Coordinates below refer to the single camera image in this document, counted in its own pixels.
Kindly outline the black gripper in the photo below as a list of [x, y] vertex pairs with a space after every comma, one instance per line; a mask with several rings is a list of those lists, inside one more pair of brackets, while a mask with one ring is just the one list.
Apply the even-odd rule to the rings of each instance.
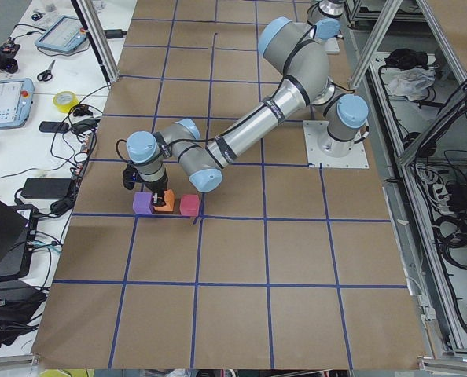
[[162, 176], [157, 181], [147, 181], [145, 187], [152, 192], [151, 204], [154, 207], [164, 207], [166, 205], [165, 191], [167, 190], [168, 176]]

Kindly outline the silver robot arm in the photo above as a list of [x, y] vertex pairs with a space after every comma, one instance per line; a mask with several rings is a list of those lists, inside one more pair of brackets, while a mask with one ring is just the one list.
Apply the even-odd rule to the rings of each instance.
[[174, 156], [198, 192], [210, 192], [222, 182], [222, 169], [294, 112], [314, 104], [328, 120], [319, 148], [342, 157], [356, 143], [369, 109], [358, 95], [346, 93], [329, 77], [325, 40], [334, 37], [340, 23], [322, 18], [306, 24], [284, 16], [263, 30], [258, 51], [280, 74], [278, 88], [221, 134], [203, 139], [191, 119], [182, 119], [160, 132], [138, 131], [126, 141], [128, 159], [123, 186], [142, 183], [153, 194], [153, 205], [166, 205], [168, 176], [164, 159]]
[[311, 1], [307, 23], [311, 26], [312, 38], [327, 41], [339, 34], [344, 3], [344, 0]]

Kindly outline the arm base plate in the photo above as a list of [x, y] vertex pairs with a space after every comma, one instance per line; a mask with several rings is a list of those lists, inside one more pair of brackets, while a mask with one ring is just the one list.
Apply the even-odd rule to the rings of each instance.
[[325, 51], [329, 55], [337, 55], [340, 53], [340, 46], [338, 43], [338, 38], [330, 38], [323, 42]]
[[356, 133], [352, 141], [336, 141], [328, 133], [327, 121], [303, 121], [307, 164], [313, 168], [369, 169], [363, 142]]

